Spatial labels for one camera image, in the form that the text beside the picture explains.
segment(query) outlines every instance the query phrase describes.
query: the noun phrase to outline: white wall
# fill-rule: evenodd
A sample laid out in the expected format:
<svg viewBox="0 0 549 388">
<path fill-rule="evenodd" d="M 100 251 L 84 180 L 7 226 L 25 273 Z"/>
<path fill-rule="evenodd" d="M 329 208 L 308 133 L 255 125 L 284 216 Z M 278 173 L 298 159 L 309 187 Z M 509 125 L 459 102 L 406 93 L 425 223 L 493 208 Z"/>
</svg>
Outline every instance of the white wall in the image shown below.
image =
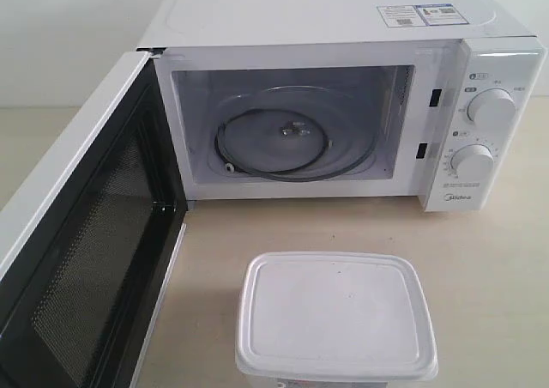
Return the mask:
<svg viewBox="0 0 549 388">
<path fill-rule="evenodd" d="M 499 0 L 549 44 L 549 0 Z M 0 0 L 0 106 L 79 106 L 160 0 Z M 549 64 L 537 94 L 549 95 Z"/>
</svg>

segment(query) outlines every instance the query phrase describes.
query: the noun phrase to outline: mesh screen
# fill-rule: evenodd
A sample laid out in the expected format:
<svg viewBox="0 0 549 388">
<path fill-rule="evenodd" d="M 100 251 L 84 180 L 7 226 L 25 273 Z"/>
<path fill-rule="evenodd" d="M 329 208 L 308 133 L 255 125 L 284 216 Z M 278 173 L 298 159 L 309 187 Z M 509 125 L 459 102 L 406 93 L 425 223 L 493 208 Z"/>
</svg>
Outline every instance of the mesh screen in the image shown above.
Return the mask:
<svg viewBox="0 0 549 388">
<path fill-rule="evenodd" d="M 84 196 L 73 215 L 85 217 L 57 237 L 54 246 L 66 253 L 32 316 L 34 330 L 79 387 L 152 213 L 135 136 L 115 146 Z"/>
</svg>

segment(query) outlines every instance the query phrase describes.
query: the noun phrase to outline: white container lid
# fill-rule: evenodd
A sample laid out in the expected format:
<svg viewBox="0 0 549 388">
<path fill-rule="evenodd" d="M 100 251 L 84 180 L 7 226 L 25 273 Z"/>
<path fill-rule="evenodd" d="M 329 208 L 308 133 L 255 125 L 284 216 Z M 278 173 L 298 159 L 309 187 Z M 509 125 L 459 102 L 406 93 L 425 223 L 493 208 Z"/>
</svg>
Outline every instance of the white container lid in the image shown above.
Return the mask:
<svg viewBox="0 0 549 388">
<path fill-rule="evenodd" d="M 280 252 L 254 259 L 238 312 L 238 369 L 331 382 L 425 380 L 437 349 L 418 276 L 404 259 Z"/>
</svg>

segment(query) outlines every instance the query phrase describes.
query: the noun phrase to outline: microwave top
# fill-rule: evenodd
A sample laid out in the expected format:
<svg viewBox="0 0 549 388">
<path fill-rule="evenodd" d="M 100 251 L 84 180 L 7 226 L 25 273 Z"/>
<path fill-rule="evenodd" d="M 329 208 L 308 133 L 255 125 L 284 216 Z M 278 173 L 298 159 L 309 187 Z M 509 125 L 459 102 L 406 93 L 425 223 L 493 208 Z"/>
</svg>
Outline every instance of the microwave top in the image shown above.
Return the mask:
<svg viewBox="0 0 549 388">
<path fill-rule="evenodd" d="M 138 48 L 532 36 L 493 0 L 164 0 Z"/>
</svg>

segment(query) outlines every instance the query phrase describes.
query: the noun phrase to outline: midea logo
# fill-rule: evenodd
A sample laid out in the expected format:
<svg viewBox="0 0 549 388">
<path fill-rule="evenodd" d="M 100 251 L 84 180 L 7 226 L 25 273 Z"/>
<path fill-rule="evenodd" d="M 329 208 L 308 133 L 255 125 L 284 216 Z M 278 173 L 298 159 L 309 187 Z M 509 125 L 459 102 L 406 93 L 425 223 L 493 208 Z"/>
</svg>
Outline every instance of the midea logo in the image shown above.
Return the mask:
<svg viewBox="0 0 549 388">
<path fill-rule="evenodd" d="M 467 201 L 468 199 L 471 199 L 469 196 L 465 195 L 454 195 L 453 193 L 447 193 L 444 195 L 444 200 L 446 202 L 448 201 Z"/>
</svg>

